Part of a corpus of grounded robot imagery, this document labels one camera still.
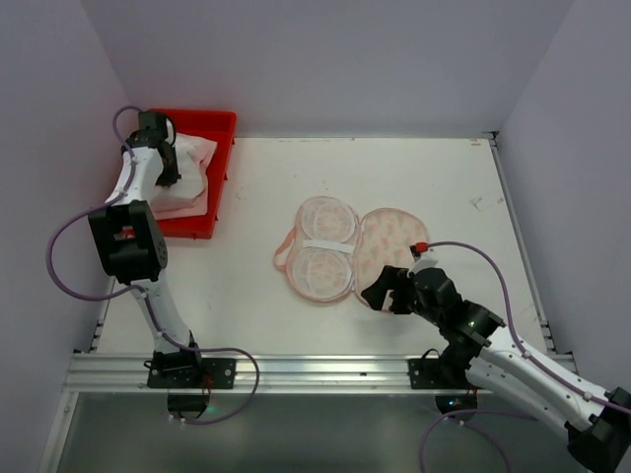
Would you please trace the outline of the peach floral mesh laundry bag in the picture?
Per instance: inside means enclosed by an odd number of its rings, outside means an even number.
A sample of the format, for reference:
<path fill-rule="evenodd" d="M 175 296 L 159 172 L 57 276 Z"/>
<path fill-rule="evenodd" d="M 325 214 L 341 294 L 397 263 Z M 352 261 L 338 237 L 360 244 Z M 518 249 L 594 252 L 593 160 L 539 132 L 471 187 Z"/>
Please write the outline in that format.
<path fill-rule="evenodd" d="M 416 216 L 379 208 L 360 217 L 345 202 L 328 196 L 307 199 L 294 227 L 273 256 L 295 292 L 317 304 L 334 304 L 375 283 L 385 266 L 409 268 L 409 247 L 428 242 L 429 232 Z"/>

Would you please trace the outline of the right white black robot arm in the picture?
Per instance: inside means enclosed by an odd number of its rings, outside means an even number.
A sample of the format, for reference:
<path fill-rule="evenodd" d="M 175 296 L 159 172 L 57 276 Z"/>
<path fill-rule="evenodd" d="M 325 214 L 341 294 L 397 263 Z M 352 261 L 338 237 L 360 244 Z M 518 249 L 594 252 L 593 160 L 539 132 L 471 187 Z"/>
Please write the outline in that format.
<path fill-rule="evenodd" d="M 415 313 L 448 345 L 435 360 L 409 362 L 441 387 L 479 387 L 514 403 L 567 441 L 592 472 L 613 472 L 630 446 L 630 394 L 593 384 L 514 338 L 486 307 L 464 299 L 439 268 L 387 266 L 362 298 L 375 309 Z"/>

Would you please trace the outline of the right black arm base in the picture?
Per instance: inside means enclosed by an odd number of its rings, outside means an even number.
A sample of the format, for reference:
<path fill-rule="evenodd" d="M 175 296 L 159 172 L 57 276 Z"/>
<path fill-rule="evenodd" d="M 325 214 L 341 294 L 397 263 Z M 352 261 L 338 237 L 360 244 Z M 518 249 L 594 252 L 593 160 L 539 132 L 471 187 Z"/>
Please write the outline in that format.
<path fill-rule="evenodd" d="M 435 405 L 441 414 L 478 408 L 477 387 L 463 375 L 453 376 L 444 367 L 440 352 L 431 348 L 423 355 L 407 360 L 407 374 L 413 390 L 455 390 L 463 394 L 436 394 Z"/>

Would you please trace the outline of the white bra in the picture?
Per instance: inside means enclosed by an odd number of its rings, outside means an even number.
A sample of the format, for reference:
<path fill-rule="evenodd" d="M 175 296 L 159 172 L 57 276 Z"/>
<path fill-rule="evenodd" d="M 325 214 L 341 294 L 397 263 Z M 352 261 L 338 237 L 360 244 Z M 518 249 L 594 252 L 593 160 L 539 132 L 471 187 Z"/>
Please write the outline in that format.
<path fill-rule="evenodd" d="M 206 189 L 206 170 L 214 156 L 217 143 L 199 136 L 178 133 L 175 138 L 178 181 L 170 187 L 156 186 L 153 203 L 188 202 Z"/>

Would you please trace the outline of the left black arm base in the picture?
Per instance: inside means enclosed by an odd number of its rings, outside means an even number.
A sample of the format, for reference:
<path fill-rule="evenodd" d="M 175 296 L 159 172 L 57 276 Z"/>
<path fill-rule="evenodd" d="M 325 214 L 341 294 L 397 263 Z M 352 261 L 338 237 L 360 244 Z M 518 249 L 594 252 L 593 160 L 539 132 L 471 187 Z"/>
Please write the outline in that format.
<path fill-rule="evenodd" d="M 149 388 L 194 391 L 168 395 L 167 409 L 179 421 L 199 420 L 210 407 L 212 389 L 232 389 L 236 376 L 235 359 L 203 358 L 190 351 L 154 352 L 143 366 L 148 370 Z"/>

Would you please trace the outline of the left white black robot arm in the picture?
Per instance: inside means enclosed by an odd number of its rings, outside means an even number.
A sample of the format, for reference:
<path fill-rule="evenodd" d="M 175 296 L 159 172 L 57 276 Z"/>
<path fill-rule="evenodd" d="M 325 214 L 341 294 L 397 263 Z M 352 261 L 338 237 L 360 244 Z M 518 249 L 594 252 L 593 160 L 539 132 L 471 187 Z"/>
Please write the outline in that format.
<path fill-rule="evenodd" d="M 167 243 L 150 208 L 155 187 L 179 179 L 175 127 L 167 115 L 151 110 L 139 109 L 137 123 L 122 141 L 115 188 L 88 222 L 103 269 L 129 290 L 149 325 L 151 373 L 167 376 L 201 366 L 198 345 L 167 284 Z"/>

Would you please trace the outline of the pink bra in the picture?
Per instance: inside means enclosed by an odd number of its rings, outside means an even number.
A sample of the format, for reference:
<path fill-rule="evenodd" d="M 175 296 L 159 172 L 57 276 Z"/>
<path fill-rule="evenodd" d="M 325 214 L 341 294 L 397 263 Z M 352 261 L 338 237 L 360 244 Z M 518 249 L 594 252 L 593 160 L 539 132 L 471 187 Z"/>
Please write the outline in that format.
<path fill-rule="evenodd" d="M 207 191 L 191 198 L 162 194 L 152 199 L 150 207 L 157 220 L 198 217 L 207 213 L 207 197 Z"/>

